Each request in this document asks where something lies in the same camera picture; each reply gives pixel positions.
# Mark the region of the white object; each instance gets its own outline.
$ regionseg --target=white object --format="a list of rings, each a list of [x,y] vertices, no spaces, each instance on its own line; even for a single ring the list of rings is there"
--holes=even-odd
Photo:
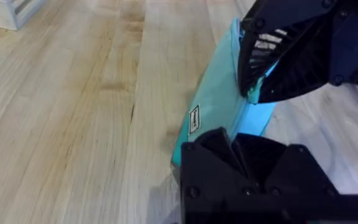
[[[19,30],[43,3],[44,0],[0,0],[0,27]]]

